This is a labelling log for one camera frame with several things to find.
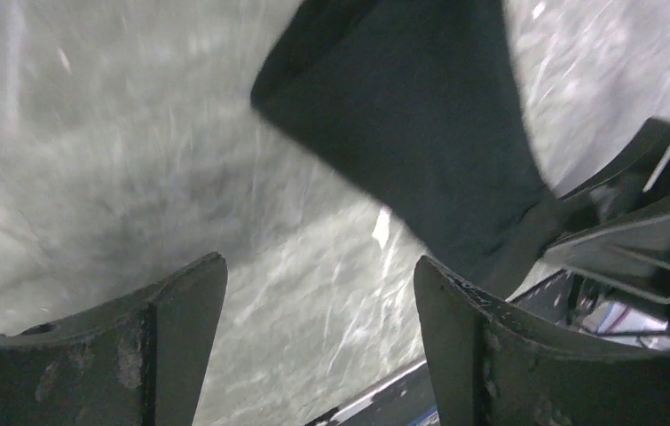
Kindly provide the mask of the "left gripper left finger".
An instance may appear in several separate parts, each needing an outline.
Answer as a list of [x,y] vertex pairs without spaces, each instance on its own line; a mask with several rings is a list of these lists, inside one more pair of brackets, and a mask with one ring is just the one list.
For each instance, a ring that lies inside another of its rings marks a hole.
[[225,259],[0,335],[0,425],[189,425],[225,299]]

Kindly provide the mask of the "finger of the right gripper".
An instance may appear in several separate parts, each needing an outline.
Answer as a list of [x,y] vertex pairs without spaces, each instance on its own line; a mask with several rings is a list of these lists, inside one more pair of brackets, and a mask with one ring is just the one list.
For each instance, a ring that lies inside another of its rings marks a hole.
[[563,202],[565,234],[544,262],[670,304],[670,122],[648,119]]

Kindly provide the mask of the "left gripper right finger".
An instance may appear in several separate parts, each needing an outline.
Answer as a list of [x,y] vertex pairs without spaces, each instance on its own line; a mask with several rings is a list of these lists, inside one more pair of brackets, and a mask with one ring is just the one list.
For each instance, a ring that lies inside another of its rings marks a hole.
[[444,425],[670,425],[670,351],[559,327],[429,257],[414,270]]

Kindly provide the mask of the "black underwear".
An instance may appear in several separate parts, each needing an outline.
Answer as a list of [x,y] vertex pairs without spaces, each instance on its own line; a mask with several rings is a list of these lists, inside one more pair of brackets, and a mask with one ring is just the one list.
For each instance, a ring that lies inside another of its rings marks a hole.
[[305,1],[251,103],[498,297],[519,287],[559,226],[500,1]]

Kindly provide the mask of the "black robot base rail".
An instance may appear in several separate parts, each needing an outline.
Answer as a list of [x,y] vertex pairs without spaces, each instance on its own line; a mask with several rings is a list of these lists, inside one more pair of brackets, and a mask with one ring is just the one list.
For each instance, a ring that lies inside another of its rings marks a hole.
[[[670,351],[670,306],[650,304],[557,272],[509,304],[559,327],[614,343]],[[426,357],[315,419],[318,425],[444,425]]]

